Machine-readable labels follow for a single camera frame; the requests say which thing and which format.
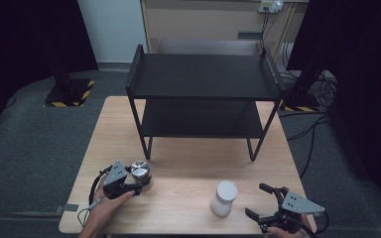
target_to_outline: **white jar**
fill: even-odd
[[[211,201],[211,210],[218,216],[230,214],[231,205],[237,196],[237,186],[229,181],[221,181],[216,189],[215,197]]]

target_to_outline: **cabinet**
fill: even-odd
[[[125,89],[147,160],[154,137],[193,137],[246,139],[255,161],[283,84],[270,54],[144,54],[138,46]],[[146,100],[142,120],[136,99]],[[256,101],[274,102],[264,126]],[[251,139],[259,139],[254,150]]]

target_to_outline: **electrical outlet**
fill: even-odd
[[[283,9],[283,0],[262,0],[258,12],[279,13]]]

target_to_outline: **metal can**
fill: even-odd
[[[131,166],[131,174],[135,183],[142,185],[143,190],[148,190],[151,187],[151,172],[150,167],[145,161],[136,161]]]

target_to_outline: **person's arm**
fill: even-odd
[[[89,211],[88,219],[86,220],[80,238],[94,238],[98,236],[100,230],[110,221],[114,212],[123,203],[134,195],[135,191],[128,191],[115,199],[109,199],[104,196],[103,182],[98,186],[94,194],[94,200],[101,198],[101,200]]]
[[[309,224],[308,218],[304,214],[302,214],[302,223],[305,224],[309,229],[312,229],[311,225]],[[276,236],[277,238],[305,238],[308,234],[308,232],[304,231],[303,229],[299,230],[295,234],[291,234],[283,229],[273,226],[268,227],[268,232]]]

